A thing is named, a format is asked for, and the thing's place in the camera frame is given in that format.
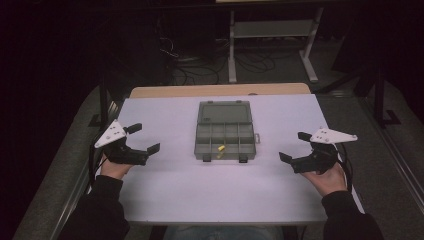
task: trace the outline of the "white tabletop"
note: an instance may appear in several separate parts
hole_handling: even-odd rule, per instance
[[[208,100],[250,102],[254,131],[261,138],[254,160],[196,160],[199,103]],[[127,99],[119,122],[143,124],[143,130],[128,137],[131,148],[161,144],[146,166],[133,167],[124,178],[120,201],[129,221],[284,225],[327,219],[315,188],[278,155],[311,153],[297,133],[327,127],[315,95]]]

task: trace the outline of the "forearm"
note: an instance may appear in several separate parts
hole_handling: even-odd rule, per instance
[[[97,176],[92,191],[81,197],[59,239],[124,239],[129,230],[119,203],[122,181]]]
[[[380,240],[380,228],[369,214],[362,214],[353,196],[347,191],[328,194],[322,199],[328,216],[324,226],[324,240]]]

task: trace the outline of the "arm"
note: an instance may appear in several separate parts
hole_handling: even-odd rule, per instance
[[[323,196],[322,205],[328,216],[324,240],[380,240],[383,235],[369,214],[358,210],[353,196],[347,191],[344,173],[338,163],[324,174],[303,173]]]
[[[106,160],[91,192],[81,197],[58,239],[124,239],[129,224],[119,193],[121,179],[131,167]]]

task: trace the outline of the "hand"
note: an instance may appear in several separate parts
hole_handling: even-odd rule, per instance
[[[102,160],[104,160],[104,163],[102,165],[102,169],[100,170],[100,175],[113,177],[119,180],[122,180],[125,174],[128,173],[130,168],[132,168],[134,165],[129,164],[119,164],[119,163],[113,163],[107,159],[105,155],[103,155]]]
[[[314,185],[323,197],[332,192],[347,191],[344,171],[339,163],[334,164],[332,168],[321,175],[315,172],[301,174]]]

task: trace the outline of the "person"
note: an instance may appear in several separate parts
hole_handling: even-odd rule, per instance
[[[105,160],[91,192],[81,197],[58,239],[124,239],[130,227],[119,203],[119,192],[123,184],[122,178],[131,167],[132,165]],[[302,175],[323,196],[322,205],[328,216],[324,225],[324,240],[384,239],[374,218],[358,210],[352,194],[347,191],[344,172],[338,163],[323,174],[307,172]],[[225,228],[227,239],[234,239],[234,236],[256,236],[253,239],[268,240],[281,236],[275,228]],[[192,228],[189,232],[184,231],[185,229],[169,228],[165,239],[198,239],[205,232],[216,231],[211,227]]]

